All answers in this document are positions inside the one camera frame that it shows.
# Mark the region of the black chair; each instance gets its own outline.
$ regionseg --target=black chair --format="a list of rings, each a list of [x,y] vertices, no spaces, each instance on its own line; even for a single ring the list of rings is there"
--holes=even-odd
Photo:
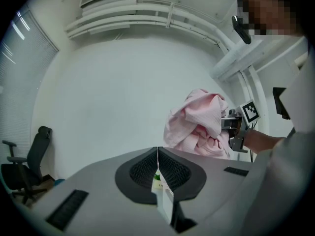
[[[38,134],[36,134],[31,149],[27,155],[27,158],[15,157],[13,154],[13,147],[16,144],[2,141],[3,144],[9,145],[10,155],[7,160],[13,164],[2,164],[1,173],[5,184],[13,191],[12,195],[23,196],[23,203],[25,204],[27,199],[30,198],[33,201],[34,194],[47,191],[47,189],[33,190],[33,185],[40,185],[42,183],[42,175],[40,172],[40,162],[46,152],[46,149],[50,143],[50,135],[52,129],[48,127],[40,127]]]

